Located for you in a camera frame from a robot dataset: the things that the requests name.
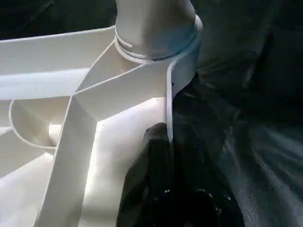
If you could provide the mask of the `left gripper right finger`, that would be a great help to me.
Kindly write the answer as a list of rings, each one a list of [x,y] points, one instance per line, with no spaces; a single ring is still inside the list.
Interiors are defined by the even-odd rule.
[[[226,177],[190,129],[174,130],[176,181],[186,227],[243,227],[244,218]]]

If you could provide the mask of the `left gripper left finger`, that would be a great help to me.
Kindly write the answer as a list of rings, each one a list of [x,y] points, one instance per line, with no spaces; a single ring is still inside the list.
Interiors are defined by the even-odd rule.
[[[125,176],[116,226],[171,227],[173,160],[167,125],[148,128],[140,148]]]

